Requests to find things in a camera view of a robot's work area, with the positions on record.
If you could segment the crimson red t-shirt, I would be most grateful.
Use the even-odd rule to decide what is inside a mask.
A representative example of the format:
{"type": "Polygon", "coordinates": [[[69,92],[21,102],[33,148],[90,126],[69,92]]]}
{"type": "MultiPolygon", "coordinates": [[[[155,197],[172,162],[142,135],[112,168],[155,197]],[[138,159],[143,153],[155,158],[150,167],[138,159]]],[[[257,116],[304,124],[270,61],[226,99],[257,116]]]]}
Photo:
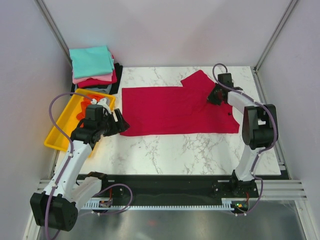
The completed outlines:
{"type": "Polygon", "coordinates": [[[208,102],[216,84],[207,74],[198,70],[181,84],[123,88],[122,115],[130,126],[123,136],[239,132],[232,106],[208,102]]]}

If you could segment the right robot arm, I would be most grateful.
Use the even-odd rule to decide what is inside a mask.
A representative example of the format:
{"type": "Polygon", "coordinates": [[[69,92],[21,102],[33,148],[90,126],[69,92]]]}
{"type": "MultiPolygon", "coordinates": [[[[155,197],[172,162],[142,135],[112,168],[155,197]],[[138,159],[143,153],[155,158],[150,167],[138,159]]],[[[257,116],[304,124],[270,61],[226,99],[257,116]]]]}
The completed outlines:
{"type": "Polygon", "coordinates": [[[215,182],[213,194],[217,198],[258,197],[255,175],[261,154],[274,147],[278,140],[277,111],[273,104],[262,104],[235,87],[231,73],[215,77],[217,84],[209,94],[209,103],[229,104],[242,114],[241,136],[244,150],[228,181],[215,182]]]}

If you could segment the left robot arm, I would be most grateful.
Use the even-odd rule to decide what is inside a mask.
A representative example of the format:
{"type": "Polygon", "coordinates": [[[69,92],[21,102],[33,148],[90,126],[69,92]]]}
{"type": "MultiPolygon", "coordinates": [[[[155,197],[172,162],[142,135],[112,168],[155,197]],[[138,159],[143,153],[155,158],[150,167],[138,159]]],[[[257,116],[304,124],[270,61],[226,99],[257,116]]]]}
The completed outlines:
{"type": "Polygon", "coordinates": [[[120,134],[129,127],[118,108],[109,110],[101,104],[86,107],[85,117],[70,134],[67,152],[57,172],[42,193],[34,193],[30,198],[38,226],[66,232],[74,227],[79,211],[101,190],[105,178],[103,173],[91,172],[83,183],[76,185],[85,160],[102,137],[120,134]]]}

